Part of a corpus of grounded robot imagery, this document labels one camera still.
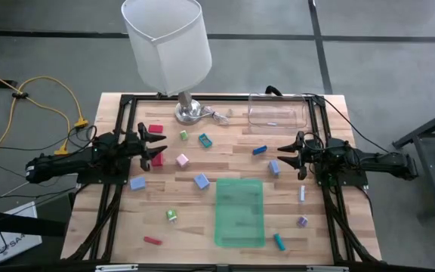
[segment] white lampshade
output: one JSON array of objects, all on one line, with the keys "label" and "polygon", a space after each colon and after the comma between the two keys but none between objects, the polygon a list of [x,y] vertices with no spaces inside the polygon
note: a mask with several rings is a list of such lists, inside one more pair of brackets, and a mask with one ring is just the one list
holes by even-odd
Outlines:
[{"label": "white lampshade", "polygon": [[126,0],[122,5],[138,72],[157,91],[172,95],[199,84],[212,59],[195,0]]}]

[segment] butcher block table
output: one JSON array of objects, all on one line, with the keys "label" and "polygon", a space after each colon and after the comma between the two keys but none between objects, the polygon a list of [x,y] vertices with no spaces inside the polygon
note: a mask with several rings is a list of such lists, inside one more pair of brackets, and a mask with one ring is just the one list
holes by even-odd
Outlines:
[{"label": "butcher block table", "polygon": [[[122,93],[102,93],[95,118],[98,134],[112,131]],[[326,95],[342,114],[348,117],[343,95]],[[329,232],[325,219],[322,191],[316,185],[313,173],[303,181],[297,171],[278,161],[281,173],[274,178],[268,163],[277,156],[290,156],[276,150],[295,140],[298,129],[257,128],[248,124],[248,101],[205,101],[219,113],[233,110],[229,125],[219,125],[212,118],[204,118],[195,125],[176,122],[176,101],[141,100],[137,105],[134,128],[143,122],[164,125],[167,139],[152,143],[150,147],[167,145],[163,151],[164,165],[144,172],[139,157],[132,160],[130,177],[143,176],[146,187],[130,191],[125,185],[120,203],[112,262],[154,264],[332,264]],[[283,106],[296,104],[300,130],[312,131],[308,110],[302,111],[304,102],[283,102]],[[332,137],[349,141],[354,146],[350,125],[327,105]],[[321,129],[321,116],[317,111]],[[180,131],[186,130],[187,141]],[[198,136],[206,133],[212,147],[204,148]],[[266,153],[251,154],[256,147],[268,146]],[[175,159],[185,154],[190,160],[186,168],[176,165]],[[204,173],[211,182],[207,190],[200,190],[194,177]],[[222,248],[214,243],[214,217],[216,180],[218,178],[254,178],[263,181],[264,228],[266,245],[262,248]],[[301,185],[306,187],[305,202],[298,202]],[[62,258],[78,248],[90,233],[97,219],[97,210],[103,186],[92,184],[76,197],[63,247]],[[360,242],[377,259],[381,259],[369,203],[363,192],[355,187],[343,187],[345,206],[350,227]],[[168,222],[165,212],[177,211],[177,223]],[[300,216],[308,218],[308,226],[298,228]],[[341,254],[345,256],[343,236],[337,226]],[[279,251],[273,235],[279,233],[286,250]],[[100,254],[104,248],[106,229],[102,232]],[[145,243],[144,236],[162,241],[156,246]]]}]

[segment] red block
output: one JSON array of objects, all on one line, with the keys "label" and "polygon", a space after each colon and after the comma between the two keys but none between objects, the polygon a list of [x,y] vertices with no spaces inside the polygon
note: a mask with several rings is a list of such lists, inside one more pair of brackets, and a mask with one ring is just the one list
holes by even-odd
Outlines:
[{"label": "red block", "polygon": [[151,133],[162,133],[164,131],[163,125],[149,125],[149,132]]},{"label": "red block", "polygon": [[148,236],[145,236],[145,237],[143,238],[143,240],[144,240],[145,242],[152,243],[152,244],[157,245],[157,246],[162,245],[162,241],[161,241],[161,240],[153,239],[153,238],[150,238],[150,237],[148,237]]},{"label": "red block", "polygon": [[152,166],[163,166],[164,165],[164,154],[159,153],[152,159]]}]

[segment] gray floor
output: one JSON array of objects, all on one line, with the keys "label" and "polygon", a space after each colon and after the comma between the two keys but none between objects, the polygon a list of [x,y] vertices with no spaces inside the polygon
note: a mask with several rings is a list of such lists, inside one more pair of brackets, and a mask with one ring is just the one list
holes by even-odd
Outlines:
[{"label": "gray floor", "polygon": [[[313,34],[305,0],[200,2],[209,33]],[[121,3],[0,0],[0,28],[124,32]],[[324,35],[435,36],[433,0],[316,0],[316,6]],[[261,93],[275,85],[286,93],[323,93],[314,42],[211,40],[210,46],[214,65],[194,91]],[[324,48],[334,94],[345,94],[352,122],[372,140],[391,149],[391,141],[435,117],[435,43],[325,42]],[[101,92],[147,90],[126,39],[0,37],[0,76],[22,82],[39,75],[71,86],[91,121]],[[71,97],[57,85],[39,82],[28,92],[76,120]],[[10,92],[0,90],[0,134],[10,102]],[[30,133],[35,129],[38,134]],[[65,134],[59,116],[22,101],[4,145],[43,147]],[[356,142],[375,151],[358,135]],[[415,156],[410,147],[405,151]],[[0,165],[23,174],[24,164],[37,155],[0,150]],[[435,268],[435,220],[421,223],[415,217],[432,206],[425,180],[406,182],[379,174],[369,175],[369,180],[383,259]],[[58,191],[74,182],[74,177],[65,177],[48,188],[26,185],[14,193]],[[0,194],[22,183],[0,169]],[[26,201],[2,199],[0,211]]]}]

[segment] green transparent tray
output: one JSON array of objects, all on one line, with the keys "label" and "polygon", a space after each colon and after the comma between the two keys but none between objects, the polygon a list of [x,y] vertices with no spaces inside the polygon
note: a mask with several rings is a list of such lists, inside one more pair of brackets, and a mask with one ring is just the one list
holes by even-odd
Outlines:
[{"label": "green transparent tray", "polygon": [[216,188],[216,245],[264,246],[263,183],[252,179],[219,178]]}]

